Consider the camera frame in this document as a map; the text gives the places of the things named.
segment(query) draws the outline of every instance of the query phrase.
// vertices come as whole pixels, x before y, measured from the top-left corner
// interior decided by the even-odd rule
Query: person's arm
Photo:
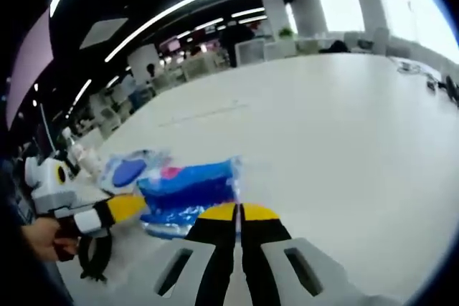
[[[0,191],[2,299],[18,305],[32,302],[46,306],[69,305],[68,299],[50,282],[34,253],[34,244],[26,239],[31,238],[32,227],[18,226],[4,195],[4,191]]]
[[[56,238],[59,223],[55,219],[38,218],[32,225],[22,226],[22,235],[35,256],[41,261],[56,262],[59,260],[55,245],[62,247],[72,255],[77,254],[77,240]]]

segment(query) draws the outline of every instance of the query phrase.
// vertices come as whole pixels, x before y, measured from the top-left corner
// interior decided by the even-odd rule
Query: table surface
[[[167,148],[178,166],[241,155],[243,201],[278,212],[292,236],[342,264],[363,292],[406,301],[457,231],[458,138],[457,107],[425,78],[399,74],[385,57],[325,54],[161,93],[99,152]],[[117,289],[132,274],[148,276],[142,261],[163,242],[134,224],[113,233],[107,285],[80,280],[77,260],[60,263],[76,305],[118,305]],[[228,294],[226,305],[250,305]]]
[[[419,61],[414,61],[411,59],[407,59],[405,57],[389,57],[395,64],[397,64],[398,67],[402,67],[402,63],[406,62],[412,67],[419,67],[419,72],[415,73],[415,75],[426,75],[426,73],[429,73],[432,75],[434,79],[437,81],[442,81],[442,74],[441,72],[437,71],[435,68],[432,68],[428,64],[425,64],[424,62],[419,62]]]

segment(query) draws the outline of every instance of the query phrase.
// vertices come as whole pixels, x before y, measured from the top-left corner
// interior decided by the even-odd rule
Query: ceiling
[[[93,83],[87,92],[99,90],[114,75],[126,68],[126,56],[140,44],[159,42],[180,34],[196,25],[231,13],[260,6],[260,0],[206,0],[192,4],[155,23],[134,39],[109,63],[105,57],[132,31],[159,12],[181,0],[61,0],[50,20],[51,43],[54,62],[39,78],[39,92],[30,90],[21,111],[29,120],[29,126],[37,120],[36,99],[46,105],[52,118],[61,110],[68,110],[76,94],[88,79]],[[51,0],[6,0],[6,42],[8,63],[1,65],[0,92],[4,94],[4,80],[11,74],[11,66],[20,42],[37,18],[49,6]],[[80,45],[92,25],[107,19],[127,18],[128,21],[106,42],[80,49]]]

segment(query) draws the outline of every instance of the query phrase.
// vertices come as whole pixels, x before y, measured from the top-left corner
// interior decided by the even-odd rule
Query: human hand
[[[32,225],[23,226],[22,233],[34,253],[42,261],[58,261],[55,245],[62,247],[69,254],[77,254],[76,239],[56,238],[60,229],[59,222],[51,218],[38,218]]]

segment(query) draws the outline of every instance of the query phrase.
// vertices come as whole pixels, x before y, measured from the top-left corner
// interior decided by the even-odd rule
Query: black strap
[[[112,254],[113,238],[110,230],[107,229],[108,235],[100,238],[92,238],[91,236],[82,236],[78,246],[78,260],[83,272],[80,278],[89,277],[96,281],[107,282],[107,278],[103,275],[105,268],[108,266]],[[89,247],[91,241],[95,240],[94,255],[89,258]]]

